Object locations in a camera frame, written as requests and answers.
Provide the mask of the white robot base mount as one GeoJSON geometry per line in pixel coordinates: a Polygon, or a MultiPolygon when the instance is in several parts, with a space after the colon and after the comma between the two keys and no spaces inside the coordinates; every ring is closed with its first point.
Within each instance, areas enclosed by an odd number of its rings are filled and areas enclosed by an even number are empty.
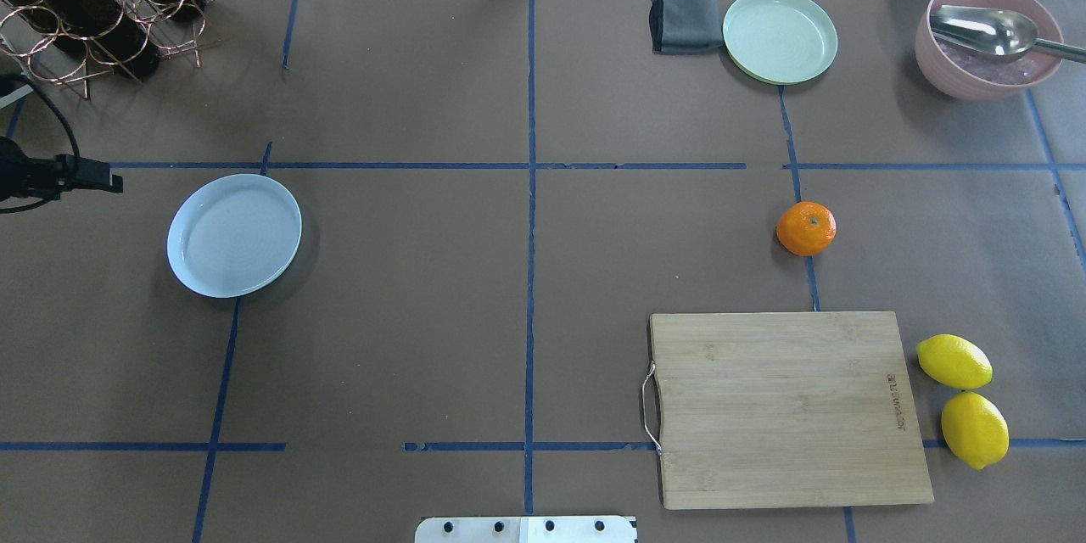
{"type": "Polygon", "coordinates": [[[415,542],[637,542],[636,519],[620,515],[431,517],[415,542]]]}

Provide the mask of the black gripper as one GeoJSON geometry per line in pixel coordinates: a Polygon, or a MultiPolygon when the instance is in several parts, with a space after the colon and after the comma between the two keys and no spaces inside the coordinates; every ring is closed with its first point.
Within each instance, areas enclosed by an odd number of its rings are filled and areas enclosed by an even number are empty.
{"type": "Polygon", "coordinates": [[[1,200],[37,199],[42,205],[73,190],[124,191],[111,165],[78,155],[27,156],[11,138],[1,141],[1,200]]]}

